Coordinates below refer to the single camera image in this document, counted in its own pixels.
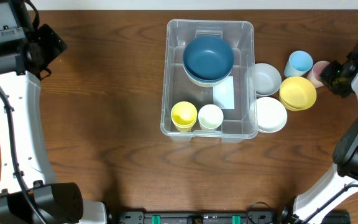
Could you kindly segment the pink cup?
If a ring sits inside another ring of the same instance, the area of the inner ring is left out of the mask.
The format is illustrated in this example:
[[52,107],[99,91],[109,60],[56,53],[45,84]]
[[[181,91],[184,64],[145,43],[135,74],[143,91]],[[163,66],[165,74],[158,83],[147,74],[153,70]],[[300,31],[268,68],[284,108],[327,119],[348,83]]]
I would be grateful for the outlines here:
[[327,65],[329,65],[328,61],[316,62],[310,70],[309,74],[307,74],[306,79],[309,80],[315,88],[319,88],[324,85],[320,81],[320,74]]

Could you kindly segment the light blue cup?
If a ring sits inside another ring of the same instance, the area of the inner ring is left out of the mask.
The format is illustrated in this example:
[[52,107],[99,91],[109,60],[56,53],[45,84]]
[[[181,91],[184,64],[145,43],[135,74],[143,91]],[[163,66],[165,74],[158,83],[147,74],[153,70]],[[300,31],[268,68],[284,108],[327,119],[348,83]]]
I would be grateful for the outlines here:
[[284,76],[301,77],[313,66],[311,55],[305,51],[297,50],[291,53],[284,69]]

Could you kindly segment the yellow small bowl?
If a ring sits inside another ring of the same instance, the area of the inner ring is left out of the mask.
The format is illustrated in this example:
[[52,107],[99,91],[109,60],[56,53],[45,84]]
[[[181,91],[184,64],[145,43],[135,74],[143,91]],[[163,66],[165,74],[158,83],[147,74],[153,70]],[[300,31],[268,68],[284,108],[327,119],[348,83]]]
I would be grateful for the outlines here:
[[279,89],[279,100],[290,111],[307,110],[317,98],[316,88],[303,77],[286,78]]

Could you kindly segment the grey small bowl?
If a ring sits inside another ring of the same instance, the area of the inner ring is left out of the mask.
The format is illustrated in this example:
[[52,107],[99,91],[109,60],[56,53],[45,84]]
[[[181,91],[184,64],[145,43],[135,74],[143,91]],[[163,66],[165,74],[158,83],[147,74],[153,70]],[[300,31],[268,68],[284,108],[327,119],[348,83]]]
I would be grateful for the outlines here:
[[275,94],[282,84],[280,72],[267,63],[257,63],[255,70],[255,91],[258,97]]

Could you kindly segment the white small bowl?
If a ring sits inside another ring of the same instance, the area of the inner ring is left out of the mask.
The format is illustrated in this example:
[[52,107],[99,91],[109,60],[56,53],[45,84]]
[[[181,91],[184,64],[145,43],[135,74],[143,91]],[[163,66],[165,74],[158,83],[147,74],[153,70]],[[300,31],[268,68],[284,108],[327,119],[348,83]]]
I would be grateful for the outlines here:
[[256,100],[257,124],[262,133],[276,133],[284,128],[288,115],[285,107],[271,97]]

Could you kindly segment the cream beige bowl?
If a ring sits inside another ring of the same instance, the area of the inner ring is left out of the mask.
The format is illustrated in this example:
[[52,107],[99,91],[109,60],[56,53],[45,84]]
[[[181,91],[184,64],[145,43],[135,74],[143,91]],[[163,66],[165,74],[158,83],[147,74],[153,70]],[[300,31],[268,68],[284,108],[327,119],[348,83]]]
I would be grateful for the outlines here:
[[199,80],[193,78],[193,77],[191,76],[190,72],[187,71],[187,70],[185,70],[185,72],[186,72],[187,77],[190,79],[190,81],[191,81],[192,83],[194,83],[195,85],[198,85],[198,86],[200,86],[200,87],[205,87],[205,88],[214,87],[214,86],[216,86],[216,85],[222,83],[224,80],[228,79],[228,77],[229,77],[229,75],[230,75],[230,73],[228,73],[225,77],[223,77],[222,79],[220,79],[220,80],[218,80],[218,81],[207,82],[207,81],[199,81]]

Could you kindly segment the dark blue bowl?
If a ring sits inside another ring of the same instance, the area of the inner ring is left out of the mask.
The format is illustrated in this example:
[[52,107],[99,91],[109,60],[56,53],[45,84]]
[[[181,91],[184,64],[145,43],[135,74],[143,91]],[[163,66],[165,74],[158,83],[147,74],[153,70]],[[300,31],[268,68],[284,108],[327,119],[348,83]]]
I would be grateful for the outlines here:
[[203,35],[192,40],[184,49],[183,63],[190,68],[201,65],[234,66],[232,47],[222,38]]
[[220,65],[201,65],[196,68],[190,68],[183,64],[187,75],[201,83],[216,83],[227,78],[233,71],[233,66],[223,67]]

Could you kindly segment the cream white cup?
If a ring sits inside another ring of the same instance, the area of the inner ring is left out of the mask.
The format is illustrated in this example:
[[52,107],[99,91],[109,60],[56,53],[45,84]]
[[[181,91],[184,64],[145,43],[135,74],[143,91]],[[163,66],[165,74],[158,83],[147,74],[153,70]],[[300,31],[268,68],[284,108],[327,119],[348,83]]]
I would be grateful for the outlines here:
[[204,105],[198,112],[198,121],[204,131],[215,131],[223,119],[222,109],[214,104]]

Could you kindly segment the yellow cup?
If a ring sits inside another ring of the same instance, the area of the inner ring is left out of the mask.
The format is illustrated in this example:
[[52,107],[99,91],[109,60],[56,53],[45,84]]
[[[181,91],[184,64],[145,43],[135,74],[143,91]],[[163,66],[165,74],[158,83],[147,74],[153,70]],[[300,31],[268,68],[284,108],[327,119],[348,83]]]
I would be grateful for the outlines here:
[[173,106],[170,115],[175,125],[189,126],[195,123],[198,111],[192,103],[181,101]]
[[186,124],[186,125],[182,125],[182,124],[178,124],[178,123],[174,123],[176,129],[179,132],[189,132],[191,131],[192,127],[194,126],[196,122],[193,122],[191,124]]

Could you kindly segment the yellow cup front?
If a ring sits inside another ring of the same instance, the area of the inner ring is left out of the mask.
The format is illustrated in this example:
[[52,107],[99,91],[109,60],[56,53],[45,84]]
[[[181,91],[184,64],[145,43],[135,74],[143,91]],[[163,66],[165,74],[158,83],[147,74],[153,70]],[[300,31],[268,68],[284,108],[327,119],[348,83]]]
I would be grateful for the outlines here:
[[186,124],[186,125],[182,125],[182,124],[178,124],[178,123],[174,123],[176,129],[179,132],[189,132],[191,131],[192,127],[194,126],[196,122],[193,122],[191,124]]

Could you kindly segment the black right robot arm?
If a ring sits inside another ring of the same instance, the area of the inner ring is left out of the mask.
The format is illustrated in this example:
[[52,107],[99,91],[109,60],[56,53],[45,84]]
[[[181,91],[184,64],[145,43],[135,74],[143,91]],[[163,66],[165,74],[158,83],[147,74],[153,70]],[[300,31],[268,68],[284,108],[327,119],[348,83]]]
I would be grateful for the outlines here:
[[[358,59],[331,62],[320,79],[333,93],[348,96],[353,92],[358,100]],[[358,118],[337,143],[330,169],[282,210],[277,223],[321,223],[331,210],[357,192]]]

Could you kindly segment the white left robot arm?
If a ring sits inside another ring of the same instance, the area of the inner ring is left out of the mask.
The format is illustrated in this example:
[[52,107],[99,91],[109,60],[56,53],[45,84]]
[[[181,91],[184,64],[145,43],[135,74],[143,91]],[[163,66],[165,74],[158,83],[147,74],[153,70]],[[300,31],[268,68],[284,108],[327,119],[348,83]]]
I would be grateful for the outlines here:
[[104,203],[58,183],[40,119],[41,72],[67,45],[48,26],[0,29],[0,223],[108,223]]

